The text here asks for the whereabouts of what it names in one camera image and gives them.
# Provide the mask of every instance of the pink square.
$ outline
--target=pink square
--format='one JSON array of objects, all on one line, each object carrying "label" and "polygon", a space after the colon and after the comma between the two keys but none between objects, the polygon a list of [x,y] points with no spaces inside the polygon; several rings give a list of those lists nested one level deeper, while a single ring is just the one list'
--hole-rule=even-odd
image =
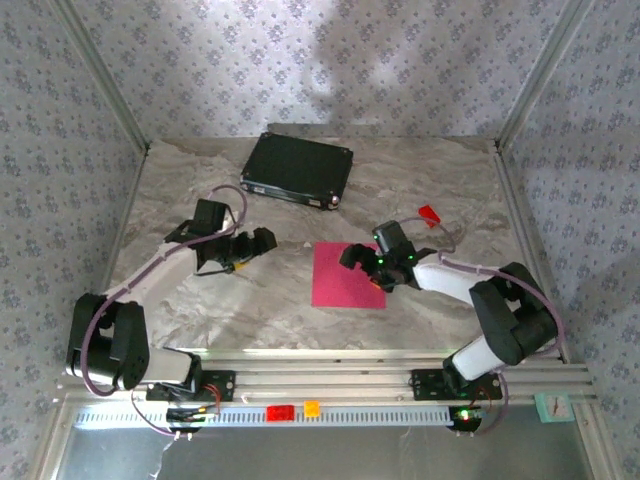
[{"label": "pink square", "polygon": [[314,307],[386,308],[385,293],[360,266],[349,270],[340,256],[350,243],[318,242],[313,252],[311,305]]}]

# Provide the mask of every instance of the small red object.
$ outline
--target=small red object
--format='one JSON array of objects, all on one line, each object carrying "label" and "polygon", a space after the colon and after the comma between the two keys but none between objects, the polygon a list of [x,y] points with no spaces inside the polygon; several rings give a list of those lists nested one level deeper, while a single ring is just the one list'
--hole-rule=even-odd
[{"label": "small red object", "polygon": [[267,407],[267,422],[293,422],[296,407],[293,405],[270,405]]},{"label": "small red object", "polygon": [[427,220],[433,220],[433,222],[427,222],[429,228],[433,228],[440,223],[440,217],[433,210],[433,208],[431,208],[431,205],[425,205],[424,207],[422,207],[420,210],[418,210],[418,214],[421,217],[426,218]]}]

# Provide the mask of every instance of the marble surface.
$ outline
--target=marble surface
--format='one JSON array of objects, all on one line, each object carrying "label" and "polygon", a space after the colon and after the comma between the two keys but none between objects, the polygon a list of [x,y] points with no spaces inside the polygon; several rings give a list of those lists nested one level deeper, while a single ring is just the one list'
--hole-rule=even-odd
[{"label": "marble surface", "polygon": [[[245,228],[265,226],[279,246],[232,275],[191,277],[147,313],[155,346],[205,348],[456,348],[478,335],[473,310],[437,293],[397,288],[384,310],[311,306],[313,243],[367,242],[371,229],[428,203],[453,232],[456,258],[486,265],[520,260],[487,142],[482,139],[317,139],[352,149],[337,211],[249,195]],[[167,140],[151,146],[113,283],[193,215],[198,198],[237,184],[256,139]],[[237,194],[216,199],[239,206]],[[416,247],[444,236],[407,224]]]}]

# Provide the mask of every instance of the floral wallpaper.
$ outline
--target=floral wallpaper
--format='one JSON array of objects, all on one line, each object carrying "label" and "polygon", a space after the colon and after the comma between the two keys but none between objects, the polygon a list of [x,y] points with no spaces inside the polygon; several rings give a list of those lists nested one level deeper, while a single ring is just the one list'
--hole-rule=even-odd
[{"label": "floral wallpaper", "polygon": [[76,3],[149,138],[496,136],[564,0]]},{"label": "floral wallpaper", "polygon": [[140,157],[43,2],[0,6],[0,478],[23,478],[73,303],[99,288]]},{"label": "floral wallpaper", "polygon": [[640,478],[640,4],[597,1],[509,155],[629,478]]}]

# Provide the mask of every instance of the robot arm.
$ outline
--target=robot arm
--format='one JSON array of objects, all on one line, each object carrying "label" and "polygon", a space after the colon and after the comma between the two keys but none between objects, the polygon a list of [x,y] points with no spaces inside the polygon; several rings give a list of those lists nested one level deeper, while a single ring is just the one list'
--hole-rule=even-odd
[{"label": "robot arm", "polygon": [[[395,221],[376,227],[373,237],[379,253],[364,245],[351,245],[340,263],[351,269],[359,263],[371,281],[387,292],[398,285],[409,285],[448,295],[475,308],[483,335],[443,362],[444,379],[451,391],[467,389],[483,375],[505,365],[517,365],[558,335],[555,320],[542,302],[502,276],[468,273],[443,265],[435,250],[417,252]],[[514,262],[489,270],[540,291],[524,265]]]},{"label": "robot arm", "polygon": [[169,349],[149,348],[145,314],[180,283],[197,274],[209,261],[231,273],[252,258],[277,246],[275,236],[257,228],[253,238],[246,232],[214,236],[230,228],[229,206],[199,200],[194,218],[169,234],[148,262],[131,277],[103,295],[87,293],[76,302],[69,336],[66,370],[82,377],[81,348],[88,326],[108,298],[116,298],[91,335],[87,352],[89,378],[94,383],[130,390],[141,383],[162,383],[182,392],[195,393],[202,373],[199,357]]}]

